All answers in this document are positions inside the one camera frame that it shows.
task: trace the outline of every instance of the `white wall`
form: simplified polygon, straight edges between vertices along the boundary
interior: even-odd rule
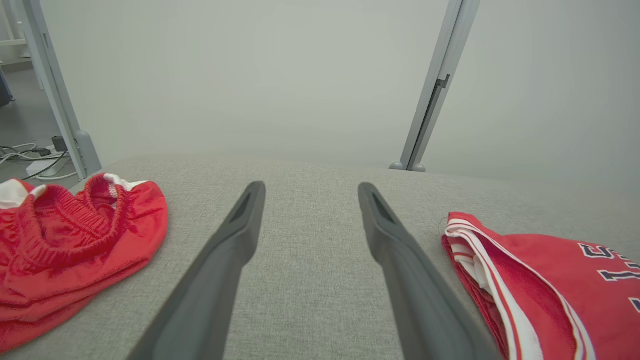
[[[640,1],[482,0],[422,163],[640,195]]]
[[[43,0],[103,165],[217,151],[400,159],[448,1]]]

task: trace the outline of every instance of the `gray fabric surface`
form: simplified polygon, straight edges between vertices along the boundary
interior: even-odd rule
[[[227,359],[402,358],[384,278],[362,228],[362,181],[378,187],[486,335],[440,246],[449,211],[474,214],[499,233],[592,241],[640,260],[632,232],[638,212],[604,195],[570,197],[562,190],[462,177],[212,156],[148,156],[104,170],[160,186],[170,219],[164,245],[148,267],[5,358],[125,358],[254,180],[266,183],[266,207],[257,252],[241,277]]]

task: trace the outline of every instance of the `red jersey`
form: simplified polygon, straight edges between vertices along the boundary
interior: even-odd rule
[[[640,359],[640,266],[594,243],[450,213],[442,244],[507,359]]]

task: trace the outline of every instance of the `white trim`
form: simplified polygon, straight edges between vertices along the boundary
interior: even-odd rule
[[[124,190],[127,190],[128,192],[133,190],[133,188],[135,188],[136,186],[147,182],[147,181],[136,181],[135,183],[130,183],[125,179],[122,179],[120,176],[117,176],[116,174],[104,174],[104,179],[114,185],[122,186]]]
[[[569,304],[569,302],[558,292],[558,290],[553,285],[551,285],[550,282],[548,282],[537,271],[533,270],[529,265],[527,265],[526,263],[524,263],[523,261],[518,259],[515,255],[510,253],[500,243],[498,243],[493,238],[491,238],[490,236],[485,234],[482,230],[478,229],[474,224],[472,224],[472,223],[470,223],[470,222],[468,222],[466,220],[462,220],[462,219],[451,219],[447,223],[447,231],[449,230],[450,226],[454,226],[454,225],[456,227],[460,227],[460,228],[463,228],[463,229],[470,230],[472,232],[479,233],[480,235],[485,237],[487,240],[491,241],[491,243],[494,246],[496,246],[499,250],[501,250],[503,253],[505,253],[507,256],[509,256],[511,259],[513,259],[513,260],[517,261],[518,263],[520,263],[526,269],[528,269],[533,274],[535,274],[545,284],[547,284],[549,286],[549,288],[551,288],[554,291],[554,293],[556,294],[556,296],[558,296],[558,298],[561,300],[561,302],[563,304],[564,313],[567,314],[568,319],[571,322],[571,325],[573,327],[573,337],[575,338],[575,341],[576,341],[576,354],[575,354],[574,359],[575,360],[582,360],[582,359],[595,360],[595,358],[596,358],[595,350],[593,348],[593,344],[591,342],[591,338],[589,337],[589,334],[587,333],[587,330],[584,327],[584,324],[582,323],[582,320],[580,320],[580,317],[578,316],[578,314],[575,312],[575,310],[573,310],[571,304]]]
[[[18,180],[11,179],[0,184],[0,209],[18,208],[29,196],[29,192]]]
[[[493,297],[498,308],[498,312],[500,313],[500,317],[502,317],[502,323],[507,334],[509,359],[543,360],[540,340],[533,325],[531,325],[529,318],[524,313],[524,311],[522,311],[522,308],[520,307],[520,305],[518,305],[518,302],[513,298],[513,295],[509,291],[509,288],[502,280],[500,272],[491,261],[491,257],[482,246],[480,240],[471,231],[450,231],[450,227],[447,227],[446,235],[467,240],[472,250],[477,255],[479,255],[477,258],[482,263],[485,273],[492,274],[496,278],[497,284],[494,283],[492,276],[486,276],[489,287],[492,289],[493,294],[497,295],[499,291],[502,292],[502,295],[504,296],[504,300],[506,302],[506,304],[503,304],[499,296]],[[508,312],[510,312],[511,316],[513,317],[513,323],[516,329],[511,327],[511,321],[509,320]],[[518,357],[516,341],[520,345],[520,351],[522,353],[521,357]]]

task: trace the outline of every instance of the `red clothing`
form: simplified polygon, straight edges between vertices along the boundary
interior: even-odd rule
[[[0,184],[0,352],[53,329],[144,267],[167,218],[155,183],[113,174],[94,176],[76,196],[55,184]]]
[[[442,244],[506,359],[640,359],[640,266],[601,245],[499,235],[450,213]]]

